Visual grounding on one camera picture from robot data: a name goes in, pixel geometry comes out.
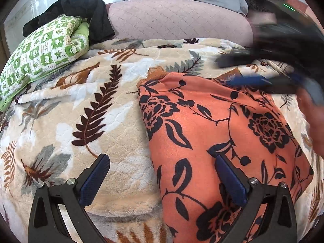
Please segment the right hand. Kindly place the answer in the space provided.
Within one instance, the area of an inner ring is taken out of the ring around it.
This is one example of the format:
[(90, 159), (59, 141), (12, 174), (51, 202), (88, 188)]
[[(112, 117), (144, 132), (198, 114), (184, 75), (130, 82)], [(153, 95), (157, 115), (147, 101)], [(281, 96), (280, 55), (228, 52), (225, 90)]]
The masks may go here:
[(309, 124), (309, 137), (312, 142), (314, 152), (323, 158), (324, 156), (324, 113), (323, 106), (317, 106), (312, 102), (308, 92), (302, 88), (297, 90), (297, 101), (301, 112), (304, 114)]

